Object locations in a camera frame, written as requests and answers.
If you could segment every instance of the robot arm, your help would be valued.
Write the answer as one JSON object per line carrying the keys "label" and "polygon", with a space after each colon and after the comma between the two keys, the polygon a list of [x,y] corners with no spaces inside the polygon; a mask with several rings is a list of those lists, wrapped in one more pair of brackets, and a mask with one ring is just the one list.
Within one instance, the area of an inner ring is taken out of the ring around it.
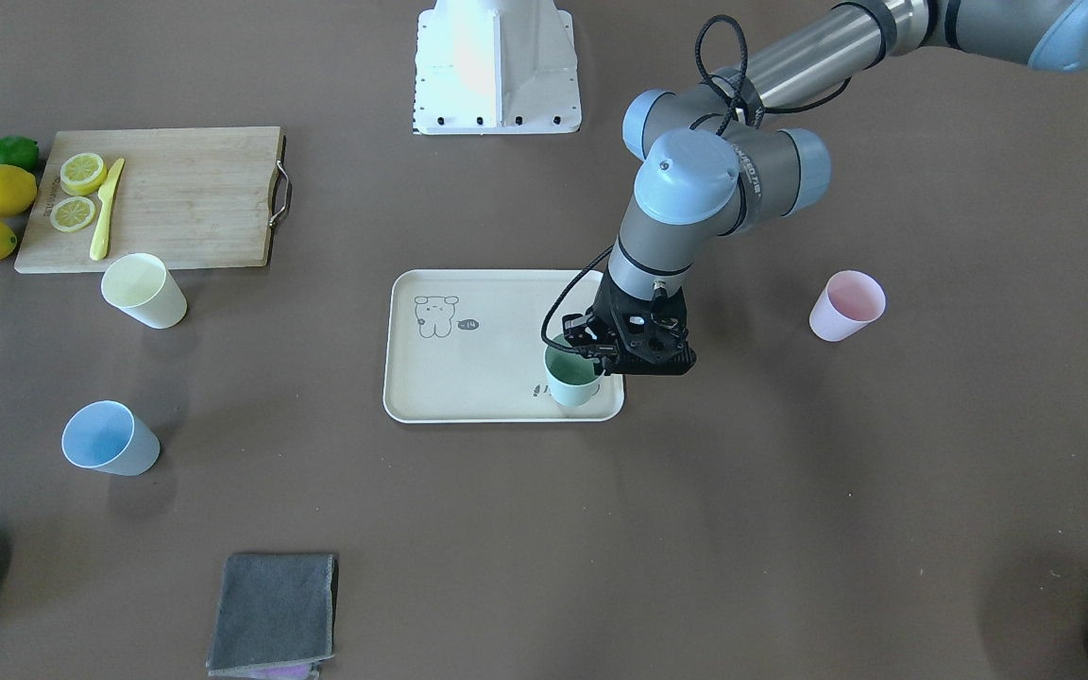
{"label": "robot arm", "polygon": [[[740,30],[739,39],[744,55]],[[687,373],[695,354],[682,284],[700,248],[802,210],[828,188],[820,138],[756,129],[765,113],[918,47],[1088,69],[1088,0],[850,0],[694,89],[644,91],[623,118],[623,143],[643,163],[593,305],[561,320],[567,351],[607,374]]]}

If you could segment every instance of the plastic cup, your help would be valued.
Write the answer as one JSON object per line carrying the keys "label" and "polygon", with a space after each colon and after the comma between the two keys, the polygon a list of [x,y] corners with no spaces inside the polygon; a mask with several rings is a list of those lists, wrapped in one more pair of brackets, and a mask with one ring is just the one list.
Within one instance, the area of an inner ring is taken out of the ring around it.
{"label": "plastic cup", "polygon": [[880,319],[888,306],[885,288],[861,271],[841,271],[830,275],[820,290],[808,326],[823,341],[844,341],[868,323]]}
{"label": "plastic cup", "polygon": [[[553,341],[569,347],[565,335],[557,335]],[[547,373],[547,391],[558,405],[585,405],[598,391],[595,364],[580,355],[547,346],[544,348],[544,371]]]}
{"label": "plastic cup", "polygon": [[82,469],[134,475],[159,460],[161,445],[146,423],[120,401],[85,405],[65,423],[61,452]]}
{"label": "plastic cup", "polygon": [[125,255],[103,272],[103,300],[150,327],[171,327],[187,313],[187,298],[162,260]]}

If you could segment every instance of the metal handle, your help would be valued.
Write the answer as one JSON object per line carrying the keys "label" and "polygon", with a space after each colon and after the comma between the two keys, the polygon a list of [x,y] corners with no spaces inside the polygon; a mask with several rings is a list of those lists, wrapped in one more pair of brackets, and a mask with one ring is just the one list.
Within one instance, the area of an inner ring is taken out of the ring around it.
{"label": "metal handle", "polygon": [[275,225],[284,221],[284,217],[288,214],[288,208],[293,206],[293,181],[288,180],[288,173],[284,171],[284,160],[275,159],[275,169],[280,171],[280,176],[284,177],[284,206],[272,212],[271,219],[268,220],[268,228],[275,228]]}

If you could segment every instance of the cartoon dog drawing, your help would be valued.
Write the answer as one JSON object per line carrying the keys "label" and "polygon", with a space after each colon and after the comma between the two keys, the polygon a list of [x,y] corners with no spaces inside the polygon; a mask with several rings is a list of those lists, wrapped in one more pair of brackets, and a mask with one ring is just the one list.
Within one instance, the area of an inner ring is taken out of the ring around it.
{"label": "cartoon dog drawing", "polygon": [[413,298],[413,313],[419,318],[419,335],[447,337],[453,332],[457,296],[418,296]]}

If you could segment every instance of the black cable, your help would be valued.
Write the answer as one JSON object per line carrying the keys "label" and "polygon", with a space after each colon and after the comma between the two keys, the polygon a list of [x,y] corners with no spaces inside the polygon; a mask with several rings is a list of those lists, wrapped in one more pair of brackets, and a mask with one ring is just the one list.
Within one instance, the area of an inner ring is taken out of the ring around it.
{"label": "black cable", "polygon": [[545,345],[548,345],[548,347],[552,347],[553,349],[560,349],[560,351],[570,355],[580,355],[582,353],[573,347],[567,347],[560,343],[556,343],[556,341],[553,341],[552,337],[548,337],[547,324],[553,321],[553,314],[556,314],[557,307],[560,307],[561,302],[565,301],[565,297],[569,295],[569,290],[573,289],[574,285],[578,285],[579,281],[582,281],[582,276],[590,274],[592,269],[598,267],[598,263],[604,261],[604,259],[607,259],[607,255],[611,255],[614,248],[616,248],[616,245],[614,244],[608,246],[602,255],[593,259],[592,262],[583,268],[582,271],[579,271],[578,275],[573,276],[573,281],[570,281],[569,285],[566,285],[565,289],[561,289],[561,295],[557,297],[555,302],[553,302],[553,309],[549,309],[547,314],[544,314],[544,323],[541,324],[541,341],[544,341]]}
{"label": "black cable", "polygon": [[713,120],[714,118],[717,118],[717,116],[720,116],[720,115],[721,115],[721,113],[704,113],[703,116],[700,116],[700,118],[695,119],[695,122],[692,122],[691,129],[697,129],[700,125],[704,124],[704,121]]}
{"label": "black cable", "polygon": [[834,89],[833,91],[830,91],[829,95],[827,95],[825,97],[821,97],[821,99],[817,99],[816,102],[813,102],[813,103],[802,103],[799,107],[793,107],[793,108],[790,108],[790,109],[771,109],[771,108],[768,108],[767,112],[768,113],[800,113],[802,111],[808,111],[808,109],[816,109],[820,104],[823,104],[825,102],[829,102],[829,100],[832,100],[833,97],[838,97],[839,95],[842,94],[842,91],[845,91],[848,85],[850,85],[850,78],[849,77],[846,78],[846,81],[843,81],[841,83],[841,85],[838,86],[838,89]]}
{"label": "black cable", "polygon": [[[733,86],[732,97],[727,97],[720,91],[719,87],[713,86],[713,76],[708,75],[707,67],[704,66],[704,36],[707,35],[709,27],[718,23],[725,23],[725,25],[729,25],[733,29],[733,34],[738,36],[738,48],[741,50],[741,77],[738,78],[738,85]],[[698,69],[700,77],[704,78],[701,83],[712,86],[716,91],[720,91],[720,98],[725,99],[725,104],[728,108],[728,111],[725,113],[725,120],[720,121],[720,128],[716,131],[717,135],[725,133],[726,128],[729,127],[729,121],[737,120],[737,109],[743,107],[745,103],[741,91],[744,89],[744,85],[746,85],[747,64],[750,64],[750,47],[746,45],[746,34],[741,29],[738,18],[727,16],[727,14],[717,14],[717,16],[709,17],[708,21],[704,22],[704,27],[701,27],[698,32],[698,38],[695,38],[695,69]]]}
{"label": "black cable", "polygon": [[[722,91],[719,87],[713,85],[713,78],[720,78],[720,81],[726,81],[726,82],[727,78],[725,78],[725,76],[719,76],[716,74],[708,74],[707,67],[704,65],[704,53],[703,53],[704,36],[707,35],[708,29],[712,29],[712,27],[714,25],[717,25],[718,23],[725,23],[725,25],[729,25],[731,29],[733,29],[733,34],[738,36],[738,48],[740,48],[741,50],[741,65],[740,65],[741,75],[740,77],[738,77],[737,85],[733,86],[732,96],[726,95],[725,91]],[[703,78],[701,83],[709,87],[713,87],[713,90],[717,91],[717,94],[720,95],[720,99],[725,100],[725,104],[728,108],[728,111],[726,112],[725,115],[725,120],[720,121],[720,128],[716,131],[718,135],[725,133],[726,128],[729,127],[730,121],[738,120],[737,115],[738,109],[746,103],[744,102],[744,99],[742,98],[741,94],[744,90],[744,86],[746,86],[747,82],[746,81],[747,65],[750,65],[750,47],[747,47],[746,45],[746,34],[744,34],[744,32],[741,29],[741,25],[740,23],[738,23],[737,18],[729,17],[727,16],[727,14],[717,14],[717,16],[707,18],[707,21],[704,22],[704,27],[701,27],[698,32],[697,38],[695,38],[695,69],[698,69],[700,77]],[[842,91],[846,90],[848,85],[850,85],[849,77],[846,78],[846,81],[843,81],[841,85],[838,86],[838,89],[830,91],[828,96],[821,97],[821,99],[817,99],[816,102],[802,103],[799,107],[791,107],[791,108],[775,108],[775,109],[764,108],[763,112],[800,113],[803,111],[809,111],[811,109],[816,109],[820,104],[828,103],[830,102],[830,100],[833,100],[834,97],[838,97],[839,95],[842,94]],[[704,120],[707,120],[707,116],[701,119],[700,122],[703,122]],[[694,129],[695,127],[697,127],[697,125],[692,125],[691,129]]]}

